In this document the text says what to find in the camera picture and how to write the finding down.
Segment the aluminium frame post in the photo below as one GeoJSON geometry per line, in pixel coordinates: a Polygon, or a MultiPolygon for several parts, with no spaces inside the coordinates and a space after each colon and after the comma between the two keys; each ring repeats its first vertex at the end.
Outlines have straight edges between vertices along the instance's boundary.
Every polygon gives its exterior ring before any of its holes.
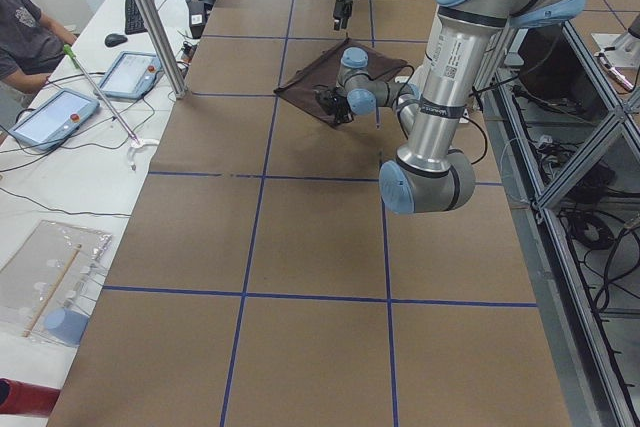
{"type": "Polygon", "coordinates": [[[187,93],[187,86],[173,55],[155,3],[153,0],[135,0],[135,2],[141,11],[151,42],[161,61],[172,91],[177,99],[181,99],[187,93]]]}

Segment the black keyboard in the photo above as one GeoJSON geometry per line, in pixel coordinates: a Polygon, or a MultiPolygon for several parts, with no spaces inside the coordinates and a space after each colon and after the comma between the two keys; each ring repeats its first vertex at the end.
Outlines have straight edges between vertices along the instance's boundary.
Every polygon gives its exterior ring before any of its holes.
{"type": "Polygon", "coordinates": [[[125,0],[124,18],[124,32],[126,35],[134,35],[147,31],[144,18],[136,0],[125,0]]]}

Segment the clear plastic bag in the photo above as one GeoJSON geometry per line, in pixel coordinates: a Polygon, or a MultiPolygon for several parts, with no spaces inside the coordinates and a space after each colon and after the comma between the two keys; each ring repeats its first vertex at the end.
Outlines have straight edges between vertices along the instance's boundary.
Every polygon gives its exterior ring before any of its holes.
{"type": "Polygon", "coordinates": [[[1,267],[1,329],[76,347],[108,269],[108,232],[41,221],[1,267]]]}

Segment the black computer mouse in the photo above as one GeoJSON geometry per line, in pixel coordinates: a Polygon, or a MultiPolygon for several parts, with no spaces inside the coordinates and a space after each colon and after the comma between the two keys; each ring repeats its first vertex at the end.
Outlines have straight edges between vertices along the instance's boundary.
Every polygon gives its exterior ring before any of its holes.
{"type": "Polygon", "coordinates": [[[110,33],[104,38],[104,45],[113,48],[128,41],[128,37],[124,34],[110,33]]]}

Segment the upper teach pendant tablet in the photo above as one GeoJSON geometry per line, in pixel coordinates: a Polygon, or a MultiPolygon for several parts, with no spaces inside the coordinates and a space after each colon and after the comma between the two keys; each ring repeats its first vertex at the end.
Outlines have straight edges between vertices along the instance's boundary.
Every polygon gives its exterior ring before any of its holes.
{"type": "Polygon", "coordinates": [[[140,100],[153,89],[162,72],[160,59],[155,54],[123,51],[98,86],[107,98],[140,100]]]}

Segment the person in grey shirt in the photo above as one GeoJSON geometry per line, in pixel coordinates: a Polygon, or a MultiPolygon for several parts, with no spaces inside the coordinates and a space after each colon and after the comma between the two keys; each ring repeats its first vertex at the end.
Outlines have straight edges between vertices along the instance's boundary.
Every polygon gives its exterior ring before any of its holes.
{"type": "Polygon", "coordinates": [[[38,93],[76,39],[31,0],[1,0],[1,82],[38,93]]]}

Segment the teach pendant tablet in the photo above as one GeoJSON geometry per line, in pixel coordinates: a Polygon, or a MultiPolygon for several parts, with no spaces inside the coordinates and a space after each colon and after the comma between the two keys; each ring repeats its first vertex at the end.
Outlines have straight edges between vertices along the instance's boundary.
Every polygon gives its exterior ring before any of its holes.
{"type": "Polygon", "coordinates": [[[62,89],[17,122],[9,134],[22,145],[48,151],[64,143],[98,107],[97,99],[62,89]]]}
{"type": "Polygon", "coordinates": [[[140,100],[153,89],[162,72],[160,59],[155,54],[123,51],[98,86],[107,98],[140,100]]]}

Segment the lower teach pendant tablet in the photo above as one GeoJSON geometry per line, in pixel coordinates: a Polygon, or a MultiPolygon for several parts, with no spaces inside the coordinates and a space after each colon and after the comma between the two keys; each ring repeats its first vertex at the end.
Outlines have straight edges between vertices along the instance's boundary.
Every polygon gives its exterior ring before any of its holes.
{"type": "Polygon", "coordinates": [[[17,122],[9,134],[22,145],[48,151],[64,143],[98,107],[97,99],[62,89],[17,122]]]}

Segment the brown t-shirt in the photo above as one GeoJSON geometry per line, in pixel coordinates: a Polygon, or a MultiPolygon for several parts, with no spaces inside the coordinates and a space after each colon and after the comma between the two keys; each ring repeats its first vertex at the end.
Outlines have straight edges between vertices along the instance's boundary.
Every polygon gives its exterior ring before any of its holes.
{"type": "Polygon", "coordinates": [[[381,108],[393,108],[400,97],[415,96],[417,90],[406,82],[395,80],[408,63],[388,57],[352,39],[339,42],[277,87],[277,97],[324,122],[331,127],[347,123],[334,123],[317,104],[313,89],[333,88],[344,96],[350,106],[353,120],[381,108]]]}

